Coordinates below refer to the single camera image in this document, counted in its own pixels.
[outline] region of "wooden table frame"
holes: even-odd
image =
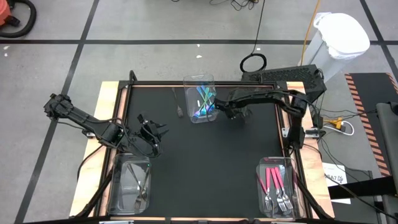
[[[172,84],[173,82],[161,82],[161,85],[136,85],[134,87],[181,87],[182,85]],[[302,82],[287,82],[287,88],[290,90],[298,90],[305,93],[303,83]],[[126,113],[125,101],[128,100],[128,90],[127,88],[122,88],[120,94],[118,94],[119,82],[103,82],[101,85],[101,89],[99,91],[98,101],[94,113],[94,117],[97,119],[109,119],[113,116],[117,116],[118,118],[123,119],[124,114]],[[289,116],[284,111],[282,112],[283,122],[285,127],[289,127]],[[310,112],[307,109],[307,112],[303,118],[302,123],[304,129],[311,128],[312,119],[310,116]],[[306,145],[312,146],[315,149],[318,149],[318,144],[315,139],[305,139],[304,143]],[[100,144],[96,139],[89,139],[86,146],[86,151],[84,157],[92,153]],[[70,215],[76,215],[79,213],[87,202],[91,199],[93,194],[96,192],[100,185],[101,173],[103,173],[104,163],[106,156],[109,156],[109,163],[107,164],[107,171],[112,168],[113,157],[116,154],[116,150],[109,150],[108,155],[106,155],[106,148],[103,147],[96,154],[94,154],[89,160],[86,161],[85,165],[81,168],[80,178],[78,180],[75,196],[73,199],[72,207],[70,210]],[[322,166],[322,160],[318,152],[314,149],[304,146],[300,150],[300,159],[301,165],[303,167],[303,172],[305,176],[305,183],[307,184],[307,189],[313,195],[315,200],[322,206],[324,211],[327,212],[330,216],[334,217],[333,207],[331,206],[330,196],[328,187],[326,185],[326,180],[324,177],[324,171]],[[103,197],[101,199],[101,205],[99,208],[99,215],[106,215],[106,204],[108,202],[108,193],[109,186],[104,191]],[[317,215],[314,211],[312,211],[313,218],[316,218]],[[123,220],[165,220],[164,217],[113,217],[115,220],[123,219]],[[194,220],[213,220],[213,221],[238,221],[246,219],[246,217],[242,218],[172,218],[174,221],[194,221]],[[260,218],[263,221],[275,220],[270,218]]]

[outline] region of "red vacuum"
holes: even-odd
[[[13,27],[18,27],[20,24],[19,19],[11,15],[11,9],[14,9],[16,2],[26,4],[30,8],[29,20],[25,27],[17,32],[2,32],[1,28],[7,24]],[[17,38],[26,35],[35,24],[36,14],[36,8],[29,0],[0,0],[0,37]]]

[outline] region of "clear plastic cup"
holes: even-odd
[[[212,75],[186,76],[183,79],[188,116],[193,123],[214,121],[218,110],[215,109],[216,87]]]

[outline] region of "white trash bin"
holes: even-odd
[[[318,30],[305,50],[303,65],[315,64],[322,69],[324,82],[370,46],[365,30],[347,14],[318,13],[313,26]]]

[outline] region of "metal bracket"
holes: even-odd
[[[318,139],[319,138],[319,128],[310,128],[305,130],[305,137],[306,138],[313,138],[313,139]],[[282,137],[286,138],[289,133],[289,128],[282,128]]]

